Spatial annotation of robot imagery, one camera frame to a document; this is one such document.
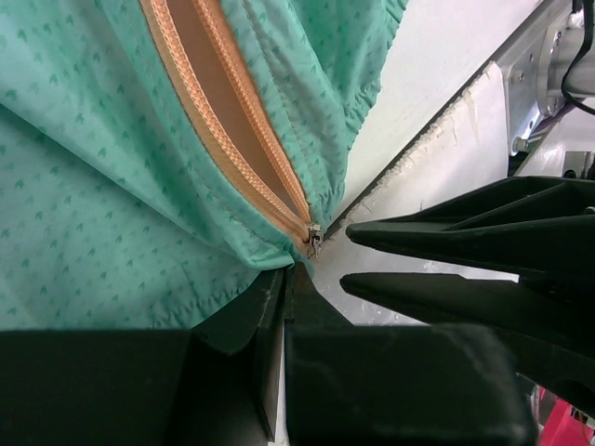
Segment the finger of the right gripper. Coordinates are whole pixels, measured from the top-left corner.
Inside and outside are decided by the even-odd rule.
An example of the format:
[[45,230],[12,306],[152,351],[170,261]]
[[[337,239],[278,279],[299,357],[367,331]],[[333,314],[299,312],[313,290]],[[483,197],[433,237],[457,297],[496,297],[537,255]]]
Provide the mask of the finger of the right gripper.
[[594,312],[516,282],[455,274],[354,273],[339,281],[361,299],[427,324],[473,323],[493,330],[518,374],[583,413],[594,411]]
[[594,282],[594,184],[509,177],[412,215],[351,224],[375,250],[560,282]]

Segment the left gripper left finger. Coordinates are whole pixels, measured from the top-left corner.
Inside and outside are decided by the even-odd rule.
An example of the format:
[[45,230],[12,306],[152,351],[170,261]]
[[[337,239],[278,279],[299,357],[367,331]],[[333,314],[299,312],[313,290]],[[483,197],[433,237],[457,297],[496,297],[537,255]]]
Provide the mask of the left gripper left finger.
[[274,437],[284,272],[191,329],[1,334],[5,445],[265,445]]

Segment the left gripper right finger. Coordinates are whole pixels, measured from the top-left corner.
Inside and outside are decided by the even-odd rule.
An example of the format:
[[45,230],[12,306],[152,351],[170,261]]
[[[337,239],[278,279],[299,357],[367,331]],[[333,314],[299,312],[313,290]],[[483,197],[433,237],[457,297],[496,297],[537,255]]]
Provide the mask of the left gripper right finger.
[[286,276],[285,422],[293,445],[534,445],[513,361],[481,326],[350,323],[304,266]]

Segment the silver zipper slider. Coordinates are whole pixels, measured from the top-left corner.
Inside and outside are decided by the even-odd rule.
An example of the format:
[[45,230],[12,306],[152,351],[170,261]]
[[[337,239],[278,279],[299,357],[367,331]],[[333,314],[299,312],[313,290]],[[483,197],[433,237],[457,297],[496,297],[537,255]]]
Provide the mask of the silver zipper slider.
[[308,240],[306,241],[309,257],[317,258],[320,254],[324,239],[324,232],[319,224],[311,223],[308,227]]

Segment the orange and teal jacket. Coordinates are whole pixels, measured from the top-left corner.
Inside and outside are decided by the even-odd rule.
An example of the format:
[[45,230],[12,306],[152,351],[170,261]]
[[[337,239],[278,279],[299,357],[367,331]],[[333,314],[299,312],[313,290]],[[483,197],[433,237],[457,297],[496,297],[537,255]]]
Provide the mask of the orange and teal jacket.
[[191,328],[306,262],[406,8],[3,2],[2,328]]

